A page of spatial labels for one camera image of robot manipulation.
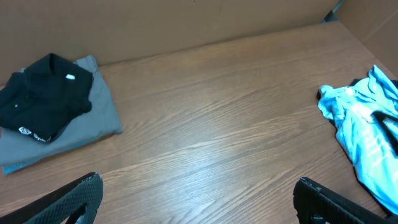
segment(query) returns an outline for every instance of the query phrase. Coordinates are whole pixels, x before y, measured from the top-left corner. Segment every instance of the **stack of clothes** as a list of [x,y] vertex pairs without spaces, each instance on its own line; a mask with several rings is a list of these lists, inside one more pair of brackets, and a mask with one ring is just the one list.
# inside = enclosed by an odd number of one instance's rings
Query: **stack of clothes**
[[0,90],[0,127],[4,174],[122,131],[94,57],[55,54],[12,74]]

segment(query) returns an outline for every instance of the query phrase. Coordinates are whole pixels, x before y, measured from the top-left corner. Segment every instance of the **clothing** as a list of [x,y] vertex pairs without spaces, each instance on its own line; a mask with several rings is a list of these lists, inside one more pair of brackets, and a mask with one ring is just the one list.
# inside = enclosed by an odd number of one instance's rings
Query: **clothing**
[[[318,107],[333,120],[336,138],[355,167],[358,180],[391,212],[398,214],[398,155],[373,114],[398,117],[398,89],[377,67],[353,86],[321,86]],[[386,122],[395,138],[398,123]]]
[[111,93],[94,57],[88,56],[75,63],[93,73],[94,80],[89,95],[89,100],[93,103],[91,111],[73,119],[51,144],[42,144],[15,131],[3,129],[0,139],[0,166],[6,166],[3,168],[5,173],[47,156],[88,144],[103,136],[121,133],[122,126]]
[[0,91],[0,126],[49,142],[91,110],[93,75],[55,54],[13,73]]

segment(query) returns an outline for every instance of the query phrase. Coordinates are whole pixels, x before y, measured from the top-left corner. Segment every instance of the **black plastic part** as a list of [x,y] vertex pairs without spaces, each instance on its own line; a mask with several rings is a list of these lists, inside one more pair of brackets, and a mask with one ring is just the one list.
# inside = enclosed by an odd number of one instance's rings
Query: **black plastic part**
[[383,219],[308,177],[296,183],[293,195],[300,224],[396,223],[393,218]]
[[103,198],[103,181],[89,173],[48,195],[0,218],[0,223],[91,224]]

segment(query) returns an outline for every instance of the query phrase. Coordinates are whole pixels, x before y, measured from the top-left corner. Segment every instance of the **embroidered logo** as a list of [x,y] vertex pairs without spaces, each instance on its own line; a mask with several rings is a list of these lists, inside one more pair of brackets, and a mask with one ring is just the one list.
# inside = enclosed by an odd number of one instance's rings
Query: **embroidered logo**
[[43,141],[43,142],[47,142],[47,141],[49,141],[49,140],[51,139],[51,137],[50,137],[49,139],[47,139],[47,140],[44,140],[44,139],[42,139],[42,138],[38,137],[38,135],[37,135],[37,134],[33,134],[33,137],[35,137],[37,140],[39,140],[39,141]]
[[20,127],[19,132],[22,134],[32,134],[32,131],[29,131],[29,129],[24,128],[24,127]]

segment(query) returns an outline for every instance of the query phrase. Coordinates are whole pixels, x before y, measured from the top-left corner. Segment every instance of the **black polo shirt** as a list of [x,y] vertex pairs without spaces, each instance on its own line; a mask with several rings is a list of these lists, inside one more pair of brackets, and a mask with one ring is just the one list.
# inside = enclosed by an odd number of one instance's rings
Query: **black polo shirt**
[[0,126],[49,142],[91,110],[93,74],[55,54],[13,73],[0,91]]

